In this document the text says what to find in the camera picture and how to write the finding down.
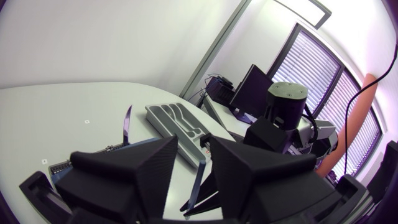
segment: desk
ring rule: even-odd
[[[216,136],[233,140],[223,127],[187,101],[136,83],[71,83],[0,90],[0,190],[21,223],[44,223],[19,189],[26,178],[63,162],[73,151],[95,152],[123,141],[123,119],[132,106],[130,142],[160,134],[145,119],[145,105],[180,102]],[[210,173],[206,166],[205,175]],[[177,155],[164,218],[184,220],[196,171]],[[191,220],[222,218],[221,209]]]
[[[237,120],[226,106],[214,102],[208,95],[204,97],[203,104],[207,113],[227,131],[242,137],[246,135],[246,130],[250,127],[250,124]]]

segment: black device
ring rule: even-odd
[[[314,155],[283,155],[213,136],[201,141],[210,142],[213,170],[201,185],[201,204],[185,216],[221,207],[224,218],[240,223],[340,223],[366,191],[349,175],[330,187],[313,171]],[[187,203],[180,211],[186,209]]]
[[[291,145],[290,135],[260,117],[247,129],[243,144],[283,154]]]
[[[232,82],[225,77],[213,77],[207,86],[206,92],[214,102],[229,107],[229,102],[235,94]]]
[[[279,82],[268,89],[268,107],[265,117],[281,130],[293,130],[299,125],[307,100],[308,90],[305,86]]]
[[[230,103],[235,118],[251,124],[245,113],[255,118],[263,116],[267,108],[267,91],[272,84],[273,81],[259,67],[251,65]]]
[[[368,183],[369,193],[372,195],[374,203],[379,203],[384,197],[388,186],[390,186],[392,177],[397,170],[398,164],[398,144],[389,142],[384,153],[383,161],[379,170],[372,180]]]

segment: computer monitor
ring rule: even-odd
[[[263,116],[267,109],[268,88],[273,83],[259,67],[251,65],[230,103],[230,110],[235,118],[251,124],[252,121],[245,113],[255,118]]]

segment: black plastic part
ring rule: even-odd
[[[305,107],[307,92],[305,86],[296,83],[272,84],[267,95],[267,119],[272,123],[276,118],[282,119],[284,123],[279,127],[282,130],[296,129]]]
[[[373,223],[396,223],[398,211],[398,166],[394,171],[390,185],[387,188],[386,195],[381,200],[377,209],[372,213],[369,224]]]
[[[216,208],[221,207],[220,196],[218,193],[211,196],[209,199],[205,200],[200,205],[184,213],[184,216],[196,215],[199,213],[207,212]]]
[[[316,140],[311,147],[311,154],[314,154],[317,158],[324,157],[329,149],[331,148],[330,141],[328,138]]]
[[[366,187],[359,183],[354,177],[346,174],[337,183],[336,191],[343,198],[337,208],[327,218],[327,223],[341,223],[355,208],[366,192]]]
[[[66,223],[71,214],[54,204],[47,194],[53,190],[49,180],[40,171],[32,174],[19,186],[28,201],[50,223]]]
[[[384,197],[395,170],[398,166],[398,144],[391,141],[386,146],[383,161],[367,188],[374,203],[379,203]]]
[[[162,218],[177,143],[174,136],[109,154],[74,152],[74,169],[56,188],[70,207],[116,222]]]
[[[341,198],[339,194],[333,193],[334,190],[311,170],[288,179],[257,184],[249,202],[250,223],[273,223],[281,220],[319,222],[316,216],[323,218],[321,212],[333,208]]]
[[[259,118],[246,131],[243,144],[268,151],[285,153],[290,143],[292,132],[281,130],[265,118]]]
[[[312,172],[316,163],[314,155],[277,154],[218,137],[210,146],[224,218],[241,216],[255,184]]]
[[[210,141],[210,137],[213,135],[211,133],[207,133],[204,136],[200,137],[200,147],[206,147],[206,143]]]
[[[206,92],[214,102],[229,107],[229,102],[231,102],[235,94],[232,83],[229,80],[224,77],[213,77],[206,88]]]

